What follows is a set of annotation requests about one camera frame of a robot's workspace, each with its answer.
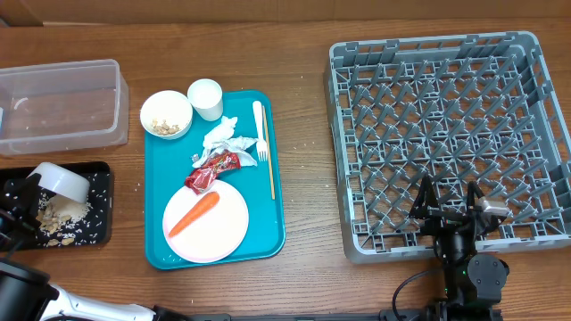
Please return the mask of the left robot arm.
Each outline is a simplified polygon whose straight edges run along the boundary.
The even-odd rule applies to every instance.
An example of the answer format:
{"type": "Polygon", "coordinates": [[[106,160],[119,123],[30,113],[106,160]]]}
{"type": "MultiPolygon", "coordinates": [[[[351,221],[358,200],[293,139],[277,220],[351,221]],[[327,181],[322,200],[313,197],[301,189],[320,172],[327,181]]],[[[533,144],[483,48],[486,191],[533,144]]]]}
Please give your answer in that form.
{"type": "Polygon", "coordinates": [[[8,182],[1,190],[1,318],[3,320],[187,320],[189,317],[155,306],[111,304],[66,292],[50,276],[11,260],[39,223],[31,216],[41,176],[8,182]]]}

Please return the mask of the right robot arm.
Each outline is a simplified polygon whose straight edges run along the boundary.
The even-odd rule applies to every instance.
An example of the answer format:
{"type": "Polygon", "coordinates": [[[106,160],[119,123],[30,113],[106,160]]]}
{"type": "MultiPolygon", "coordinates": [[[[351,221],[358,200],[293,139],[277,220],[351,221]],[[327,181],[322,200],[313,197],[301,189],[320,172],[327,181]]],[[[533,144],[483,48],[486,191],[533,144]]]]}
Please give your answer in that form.
{"type": "Polygon", "coordinates": [[[420,218],[422,235],[434,241],[434,255],[441,266],[403,281],[393,293],[392,308],[379,312],[381,320],[501,320],[493,306],[501,302],[509,265],[492,254],[480,253],[476,241],[497,230],[508,217],[503,203],[489,199],[475,181],[468,183],[466,209],[447,210],[435,196],[430,176],[422,178],[410,216],[420,218]],[[436,272],[443,272],[444,298],[432,300],[422,309],[397,308],[397,297],[409,283],[436,272]]]}

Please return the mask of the grey melamine bowl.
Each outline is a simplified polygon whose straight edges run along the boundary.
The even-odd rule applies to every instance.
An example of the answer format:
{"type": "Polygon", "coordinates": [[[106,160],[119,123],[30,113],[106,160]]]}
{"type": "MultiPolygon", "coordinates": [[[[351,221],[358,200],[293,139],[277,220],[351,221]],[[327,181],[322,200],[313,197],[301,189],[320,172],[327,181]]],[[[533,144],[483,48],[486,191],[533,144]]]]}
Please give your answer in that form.
{"type": "Polygon", "coordinates": [[[51,162],[40,163],[29,176],[36,174],[40,176],[40,187],[78,203],[87,202],[90,184],[81,175],[51,162]]]}

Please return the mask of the white paper bowl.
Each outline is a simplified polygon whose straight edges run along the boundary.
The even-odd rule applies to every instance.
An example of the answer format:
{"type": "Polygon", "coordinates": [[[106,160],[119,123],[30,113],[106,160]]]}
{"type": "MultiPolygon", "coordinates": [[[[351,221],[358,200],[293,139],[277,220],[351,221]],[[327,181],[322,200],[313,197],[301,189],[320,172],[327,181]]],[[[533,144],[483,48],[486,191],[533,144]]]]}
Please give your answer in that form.
{"type": "Polygon", "coordinates": [[[193,122],[193,107],[186,96],[173,90],[163,90],[149,96],[143,103],[139,118],[142,127],[151,136],[166,140],[178,139],[186,134],[193,122]],[[157,136],[151,127],[153,119],[169,125],[177,124],[180,131],[172,136],[157,136]]]}

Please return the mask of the orange carrot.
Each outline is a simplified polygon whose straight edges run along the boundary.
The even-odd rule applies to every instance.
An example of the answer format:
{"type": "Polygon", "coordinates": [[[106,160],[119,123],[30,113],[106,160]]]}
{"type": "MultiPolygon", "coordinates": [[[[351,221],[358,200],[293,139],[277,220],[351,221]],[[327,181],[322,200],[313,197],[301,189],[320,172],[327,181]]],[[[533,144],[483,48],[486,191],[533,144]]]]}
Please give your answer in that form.
{"type": "Polygon", "coordinates": [[[169,231],[169,238],[180,234],[184,229],[193,224],[198,218],[212,210],[219,202],[218,192],[209,192],[203,196],[194,207],[187,212],[179,222],[169,231]]]}

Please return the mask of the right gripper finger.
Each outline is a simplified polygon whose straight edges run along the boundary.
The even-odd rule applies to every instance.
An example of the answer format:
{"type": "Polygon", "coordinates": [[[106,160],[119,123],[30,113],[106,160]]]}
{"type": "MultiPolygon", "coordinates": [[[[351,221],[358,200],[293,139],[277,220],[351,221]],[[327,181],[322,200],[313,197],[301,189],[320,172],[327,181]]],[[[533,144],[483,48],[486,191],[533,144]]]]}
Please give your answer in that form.
{"type": "Polygon", "coordinates": [[[431,177],[424,175],[418,189],[418,195],[410,209],[409,217],[427,219],[435,218],[440,214],[441,206],[436,198],[431,177]]]}
{"type": "Polygon", "coordinates": [[[466,207],[472,210],[476,206],[476,201],[484,197],[484,193],[476,181],[468,182],[468,194],[466,199],[466,207]]]}

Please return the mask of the pink round plate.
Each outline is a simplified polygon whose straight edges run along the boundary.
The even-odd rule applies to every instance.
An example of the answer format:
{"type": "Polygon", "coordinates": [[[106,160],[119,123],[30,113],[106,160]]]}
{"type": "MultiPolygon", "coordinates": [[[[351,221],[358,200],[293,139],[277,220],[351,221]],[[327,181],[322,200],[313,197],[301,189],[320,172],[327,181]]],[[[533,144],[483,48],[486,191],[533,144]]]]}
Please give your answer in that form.
{"type": "Polygon", "coordinates": [[[226,258],[242,243],[249,226],[249,211],[244,197],[230,184],[216,180],[210,189],[196,194],[181,187],[173,194],[163,212],[162,232],[180,258],[193,263],[212,263],[226,258]],[[218,204],[175,237],[169,231],[207,193],[218,192],[218,204]]]}

